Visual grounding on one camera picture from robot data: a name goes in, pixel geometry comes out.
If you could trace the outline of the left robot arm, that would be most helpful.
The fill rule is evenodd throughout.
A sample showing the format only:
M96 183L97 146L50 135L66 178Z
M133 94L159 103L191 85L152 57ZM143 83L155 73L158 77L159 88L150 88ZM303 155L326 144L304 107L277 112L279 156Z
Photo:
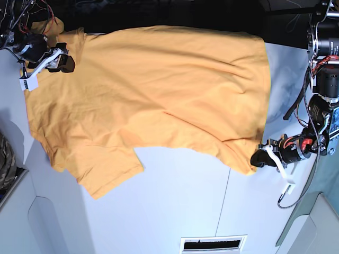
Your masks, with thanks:
M311 19L307 30L308 68L301 91L284 115L298 115L306 104L308 123L298 135L282 135L258 145L251 157L255 167L277 167L281 176L292 183L285 169L288 164L308 159L311 154L332 155L338 143L338 1L320 1L313 8L301 8Z

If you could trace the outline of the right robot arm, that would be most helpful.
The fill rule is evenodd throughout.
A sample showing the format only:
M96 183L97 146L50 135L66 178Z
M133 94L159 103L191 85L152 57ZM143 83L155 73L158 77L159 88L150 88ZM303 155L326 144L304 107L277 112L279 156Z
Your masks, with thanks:
M9 51L21 64L21 81L28 81L41 70L70 73L75 62L68 54L66 43L48 45L48 22L56 24L56 17L50 5L43 1L1 1L1 50ZM30 15L35 11L47 11L48 19L43 27L34 32L28 27Z

